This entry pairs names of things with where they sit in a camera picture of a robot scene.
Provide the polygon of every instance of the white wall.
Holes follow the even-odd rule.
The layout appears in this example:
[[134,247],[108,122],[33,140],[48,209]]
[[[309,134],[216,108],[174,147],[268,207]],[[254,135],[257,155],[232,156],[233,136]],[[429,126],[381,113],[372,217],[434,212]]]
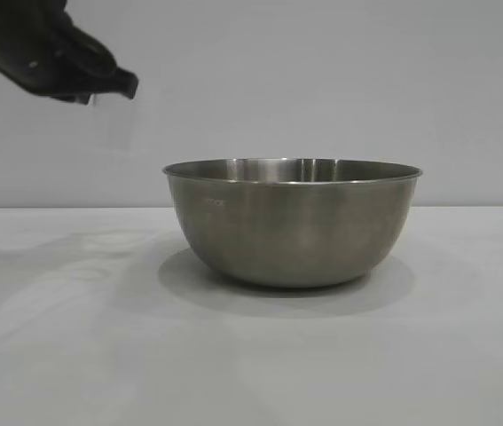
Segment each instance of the white wall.
[[503,204],[501,0],[69,3],[138,101],[0,76],[0,206],[164,205],[165,164],[247,156],[405,162],[417,203]]

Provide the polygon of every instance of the stainless steel bowl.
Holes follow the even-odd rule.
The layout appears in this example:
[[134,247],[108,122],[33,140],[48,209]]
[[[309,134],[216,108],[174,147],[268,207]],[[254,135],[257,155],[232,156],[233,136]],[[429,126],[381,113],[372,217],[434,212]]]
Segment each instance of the stainless steel bowl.
[[164,169],[193,251],[255,284],[313,288],[352,280],[390,252],[421,171],[321,159],[183,162]]

